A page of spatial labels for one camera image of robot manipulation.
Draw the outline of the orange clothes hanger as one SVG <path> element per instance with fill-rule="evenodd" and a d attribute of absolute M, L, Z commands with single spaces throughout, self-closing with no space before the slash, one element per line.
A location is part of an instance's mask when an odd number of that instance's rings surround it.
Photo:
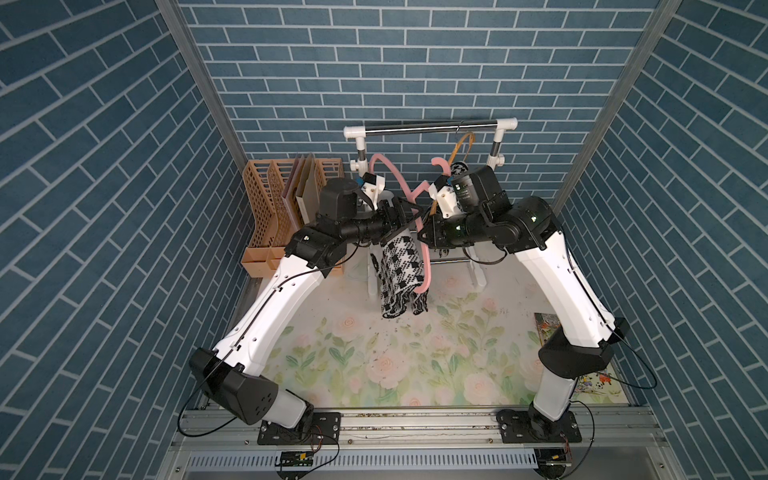
<path fill-rule="evenodd" d="M 468 133 L 465 133 L 455 144 L 454 149 L 452 150 L 448 160 L 447 165 L 451 167 L 456 159 L 457 154 L 462 150 L 463 147 L 466 147 L 464 150 L 464 158 L 467 158 L 469 153 L 472 150 L 472 147 L 474 145 L 476 136 L 475 133 L 470 131 Z"/>

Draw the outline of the pink clothes hanger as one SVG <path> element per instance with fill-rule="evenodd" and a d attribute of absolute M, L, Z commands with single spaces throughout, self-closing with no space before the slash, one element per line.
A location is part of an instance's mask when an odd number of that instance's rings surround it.
<path fill-rule="evenodd" d="M 394 175 L 403 193 L 405 194 L 405 198 L 410 204 L 416 205 L 415 200 L 422 193 L 428 190 L 429 183 L 427 183 L 426 181 L 423 181 L 414 190 L 411 190 L 410 187 L 408 186 L 408 183 L 406 182 L 403 175 L 401 174 L 400 170 L 394 165 L 392 161 L 390 161 L 383 154 L 377 153 L 372 156 L 369 164 L 371 172 L 374 172 L 374 167 L 377 162 L 383 163 L 389 169 L 389 171 Z M 440 167 L 443 174 L 450 174 L 450 165 L 446 159 L 442 157 L 434 157 L 431 160 L 431 164 L 433 166 Z M 419 287 L 414 289 L 414 292 L 416 294 L 426 293 L 431 285 L 431 280 L 432 280 L 432 269 L 431 269 L 429 248 L 423 242 L 420 243 L 420 246 L 421 246 L 421 253 L 422 253 L 422 260 L 423 260 L 424 279 L 422 284 Z"/>

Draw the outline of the smiley face grey scarf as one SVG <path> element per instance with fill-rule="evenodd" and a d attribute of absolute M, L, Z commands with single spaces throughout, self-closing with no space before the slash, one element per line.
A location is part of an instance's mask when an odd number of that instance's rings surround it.
<path fill-rule="evenodd" d="M 394 319 L 411 310 L 420 315 L 428 310 L 428 292 L 417 293 L 424 282 L 424 262 L 408 230 L 371 253 L 370 260 L 380 286 L 382 316 Z"/>

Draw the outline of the houndstooth black white scarf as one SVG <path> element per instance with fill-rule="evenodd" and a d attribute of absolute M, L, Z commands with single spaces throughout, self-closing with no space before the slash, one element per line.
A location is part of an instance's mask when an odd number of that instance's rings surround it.
<path fill-rule="evenodd" d="M 469 166 L 463 161 L 454 161 L 450 164 L 450 173 L 452 178 L 458 178 L 469 171 Z"/>

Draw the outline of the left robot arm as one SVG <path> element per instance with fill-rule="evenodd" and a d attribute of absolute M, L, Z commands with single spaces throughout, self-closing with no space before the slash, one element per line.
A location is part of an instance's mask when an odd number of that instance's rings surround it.
<path fill-rule="evenodd" d="M 247 425 L 260 421 L 305 432 L 310 402 L 266 378 L 263 371 L 277 340 L 307 297 L 331 271 L 351 259 L 351 244 L 385 244 L 419 219 L 419 193 L 375 200 L 381 180 L 363 185 L 333 178 L 320 193 L 314 221 L 297 230 L 263 292 L 213 348 L 197 349 L 189 366 L 197 391 Z"/>

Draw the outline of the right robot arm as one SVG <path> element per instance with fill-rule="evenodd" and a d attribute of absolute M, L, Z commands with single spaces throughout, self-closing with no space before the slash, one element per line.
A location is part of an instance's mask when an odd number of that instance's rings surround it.
<path fill-rule="evenodd" d="M 433 249 L 490 242 L 514 256 L 542 289 L 560 325 L 540 348 L 543 373 L 529 408 L 532 420 L 559 421 L 581 377 L 604 369 L 628 328 L 597 299 L 567 245 L 549 203 L 537 196 L 511 201 L 494 170 L 483 166 L 429 187 L 438 212 L 418 238 Z"/>

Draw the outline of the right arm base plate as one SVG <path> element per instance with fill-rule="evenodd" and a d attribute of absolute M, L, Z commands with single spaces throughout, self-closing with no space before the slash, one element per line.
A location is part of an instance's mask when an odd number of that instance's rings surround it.
<path fill-rule="evenodd" d="M 569 408 L 553 421 L 533 406 L 527 410 L 502 409 L 496 412 L 502 442 L 505 444 L 580 443 L 582 435 Z"/>

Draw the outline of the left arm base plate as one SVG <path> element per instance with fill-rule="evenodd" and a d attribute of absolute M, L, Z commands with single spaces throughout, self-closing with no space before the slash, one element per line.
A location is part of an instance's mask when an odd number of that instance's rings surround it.
<path fill-rule="evenodd" d="M 339 439 L 342 414 L 313 411 L 305 414 L 293 428 L 263 421 L 257 444 L 260 446 L 317 445 Z"/>

